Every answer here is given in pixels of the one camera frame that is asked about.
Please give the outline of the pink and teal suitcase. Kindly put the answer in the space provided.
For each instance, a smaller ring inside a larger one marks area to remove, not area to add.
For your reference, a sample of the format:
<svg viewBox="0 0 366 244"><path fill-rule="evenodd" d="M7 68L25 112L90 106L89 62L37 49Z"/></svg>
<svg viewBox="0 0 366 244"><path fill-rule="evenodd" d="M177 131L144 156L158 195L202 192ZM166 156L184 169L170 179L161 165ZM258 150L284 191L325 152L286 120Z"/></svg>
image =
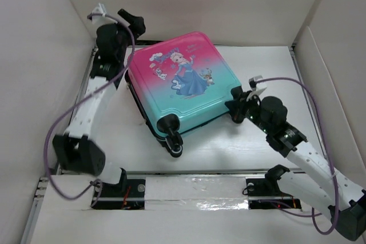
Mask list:
<svg viewBox="0 0 366 244"><path fill-rule="evenodd" d="M135 51L125 81L151 133L175 158L183 136L228 113L225 103L241 86L198 31Z"/></svg>

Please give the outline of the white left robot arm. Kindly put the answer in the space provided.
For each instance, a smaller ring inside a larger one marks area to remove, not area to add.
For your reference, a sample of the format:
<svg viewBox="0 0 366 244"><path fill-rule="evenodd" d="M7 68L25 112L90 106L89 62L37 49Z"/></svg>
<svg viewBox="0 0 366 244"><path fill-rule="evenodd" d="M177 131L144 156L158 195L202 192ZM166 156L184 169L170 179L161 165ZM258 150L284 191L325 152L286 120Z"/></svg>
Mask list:
<svg viewBox="0 0 366 244"><path fill-rule="evenodd" d="M106 160L106 155L96 143L100 122L109 101L116 93L131 59L125 59L128 47L134 47L146 32L143 17L121 9L117 18L95 9L88 19L110 20L97 28L97 51L87 79L85 95L77 106L75 117L63 134L53 137L52 145L62 169L89 174L108 186L115 196L127 191L125 170Z"/></svg>

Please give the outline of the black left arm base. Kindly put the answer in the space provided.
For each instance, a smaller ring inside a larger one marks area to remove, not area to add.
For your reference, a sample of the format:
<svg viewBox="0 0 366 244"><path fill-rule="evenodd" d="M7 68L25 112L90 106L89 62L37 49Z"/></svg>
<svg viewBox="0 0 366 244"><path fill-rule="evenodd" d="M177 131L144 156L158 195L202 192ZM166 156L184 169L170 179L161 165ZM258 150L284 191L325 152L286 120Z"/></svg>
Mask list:
<svg viewBox="0 0 366 244"><path fill-rule="evenodd" d="M116 185L103 183L101 194L95 188L91 200L94 210L144 210L145 178L129 178L123 170L120 182Z"/></svg>

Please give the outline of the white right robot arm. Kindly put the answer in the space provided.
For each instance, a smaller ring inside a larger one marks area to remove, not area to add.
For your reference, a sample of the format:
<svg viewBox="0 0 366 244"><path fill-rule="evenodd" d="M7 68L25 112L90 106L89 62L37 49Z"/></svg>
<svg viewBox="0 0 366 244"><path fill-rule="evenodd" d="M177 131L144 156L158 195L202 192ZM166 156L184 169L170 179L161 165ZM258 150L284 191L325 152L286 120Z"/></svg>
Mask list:
<svg viewBox="0 0 366 244"><path fill-rule="evenodd" d="M288 109L279 98L260 99L240 87L232 89L231 94L232 100L225 104L233 122L249 119L265 133L274 151L309 177L301 180L287 167L276 165L265 175L265 190L294 195L326 217L344 238L357 240L365 232L365 189L331 168L307 137L287 122Z"/></svg>

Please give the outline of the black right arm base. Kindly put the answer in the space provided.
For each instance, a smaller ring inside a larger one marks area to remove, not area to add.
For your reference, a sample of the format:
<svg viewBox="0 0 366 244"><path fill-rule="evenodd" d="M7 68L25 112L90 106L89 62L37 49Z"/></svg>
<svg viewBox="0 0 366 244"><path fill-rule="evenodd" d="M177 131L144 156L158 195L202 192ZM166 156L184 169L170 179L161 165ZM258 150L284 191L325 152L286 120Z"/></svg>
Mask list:
<svg viewBox="0 0 366 244"><path fill-rule="evenodd" d="M248 197L250 210L302 209L299 199L282 193L265 178L247 178L242 194Z"/></svg>

